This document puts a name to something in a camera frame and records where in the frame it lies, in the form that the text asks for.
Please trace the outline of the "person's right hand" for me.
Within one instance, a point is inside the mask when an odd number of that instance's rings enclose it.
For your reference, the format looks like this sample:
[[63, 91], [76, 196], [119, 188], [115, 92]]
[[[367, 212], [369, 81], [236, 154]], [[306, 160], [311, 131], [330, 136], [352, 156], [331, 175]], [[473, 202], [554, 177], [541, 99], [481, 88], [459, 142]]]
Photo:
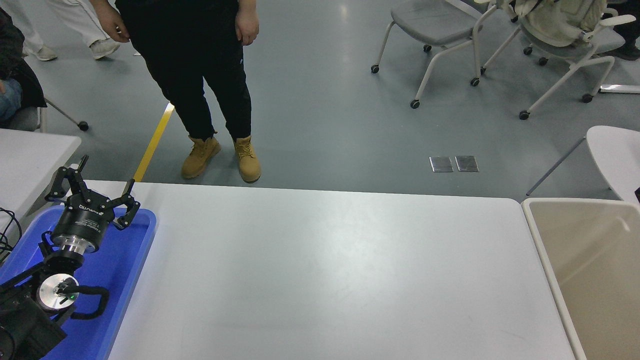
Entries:
[[117, 43], [128, 43], [130, 41], [130, 33], [121, 18], [121, 14], [114, 8], [110, 7], [103, 12], [100, 17], [102, 29]]

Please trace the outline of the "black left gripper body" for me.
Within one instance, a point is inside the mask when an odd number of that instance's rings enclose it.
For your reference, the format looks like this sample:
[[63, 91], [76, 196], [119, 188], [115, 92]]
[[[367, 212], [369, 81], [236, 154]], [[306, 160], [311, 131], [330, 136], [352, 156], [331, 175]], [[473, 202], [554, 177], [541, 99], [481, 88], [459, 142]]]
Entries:
[[96, 200], [86, 203], [80, 196], [69, 196], [57, 225], [52, 231], [52, 241], [76, 236], [89, 242], [102, 242], [109, 223], [114, 220], [112, 208], [102, 208]]

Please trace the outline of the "person's left hand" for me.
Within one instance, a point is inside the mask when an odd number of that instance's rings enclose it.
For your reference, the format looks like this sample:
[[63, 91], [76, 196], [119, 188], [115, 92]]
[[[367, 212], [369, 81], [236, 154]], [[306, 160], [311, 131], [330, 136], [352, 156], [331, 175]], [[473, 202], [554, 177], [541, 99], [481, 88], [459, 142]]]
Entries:
[[235, 17], [235, 30], [242, 46], [254, 43], [259, 34], [259, 15], [256, 7], [240, 7]]

